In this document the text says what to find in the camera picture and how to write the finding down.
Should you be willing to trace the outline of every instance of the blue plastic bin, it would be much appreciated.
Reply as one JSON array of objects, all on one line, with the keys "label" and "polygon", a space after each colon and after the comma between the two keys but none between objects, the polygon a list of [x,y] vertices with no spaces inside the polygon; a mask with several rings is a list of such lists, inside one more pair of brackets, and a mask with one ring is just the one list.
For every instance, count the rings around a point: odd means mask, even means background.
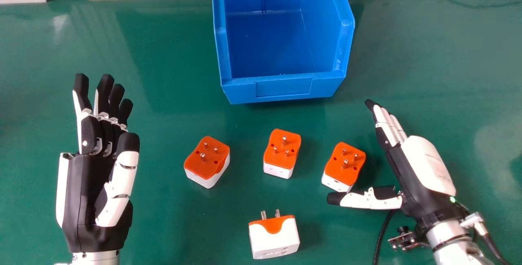
[{"label": "blue plastic bin", "polygon": [[347,0],[212,0],[221,86],[232,104],[329,97],[354,36]]}]

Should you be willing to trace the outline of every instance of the cable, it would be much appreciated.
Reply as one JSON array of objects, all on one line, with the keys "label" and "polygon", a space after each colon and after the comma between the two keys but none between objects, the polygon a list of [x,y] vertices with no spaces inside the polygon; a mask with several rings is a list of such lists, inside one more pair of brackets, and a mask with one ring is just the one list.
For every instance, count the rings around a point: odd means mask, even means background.
[{"label": "cable", "polygon": [[506,261],[506,259],[504,259],[504,257],[502,257],[502,254],[500,254],[500,250],[498,250],[498,248],[496,247],[495,242],[493,241],[489,233],[483,235],[482,239],[488,246],[489,250],[491,250],[493,255],[498,259],[498,261],[502,263],[502,265],[511,265],[511,263],[509,263],[508,261]]},{"label": "cable", "polygon": [[375,246],[375,253],[373,254],[373,265],[377,265],[379,261],[380,245],[384,239],[384,232],[386,232],[386,228],[388,228],[388,224],[390,223],[393,214],[395,214],[395,211],[397,210],[390,210],[390,212],[388,212],[388,215],[386,215],[386,218],[384,218],[383,225],[380,227],[379,237],[377,238],[377,245]]}]

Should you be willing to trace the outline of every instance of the black knob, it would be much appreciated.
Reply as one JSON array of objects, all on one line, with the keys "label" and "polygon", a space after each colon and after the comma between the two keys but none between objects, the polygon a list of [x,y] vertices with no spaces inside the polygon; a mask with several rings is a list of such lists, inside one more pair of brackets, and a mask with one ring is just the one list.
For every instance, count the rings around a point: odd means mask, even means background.
[{"label": "black knob", "polygon": [[410,228],[408,226],[399,226],[397,228],[397,232],[400,233],[401,235],[407,234],[408,232],[410,232]]}]

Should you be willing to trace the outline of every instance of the green table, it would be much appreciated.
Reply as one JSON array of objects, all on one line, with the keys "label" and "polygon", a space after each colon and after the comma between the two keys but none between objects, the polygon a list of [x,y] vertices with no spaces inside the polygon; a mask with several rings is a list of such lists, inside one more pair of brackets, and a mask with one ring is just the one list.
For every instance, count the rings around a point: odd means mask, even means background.
[{"label": "green table", "polygon": [[[364,100],[431,140],[458,198],[522,262],[522,0],[350,0],[356,36],[347,79],[329,99],[228,103],[219,85],[211,0],[50,0],[0,7],[0,255],[3,264],[69,261],[54,216],[58,154],[75,152],[73,76],[114,75],[142,139],[122,264],[369,264],[386,212],[334,207],[321,185],[334,146],[368,155],[357,188],[396,183]],[[263,173],[274,128],[300,133],[293,177]],[[216,187],[183,161],[204,135],[229,144]],[[248,222],[296,216],[300,250],[254,261]],[[394,228],[413,225],[397,215]],[[382,249],[382,265],[432,263],[430,250]]]}]

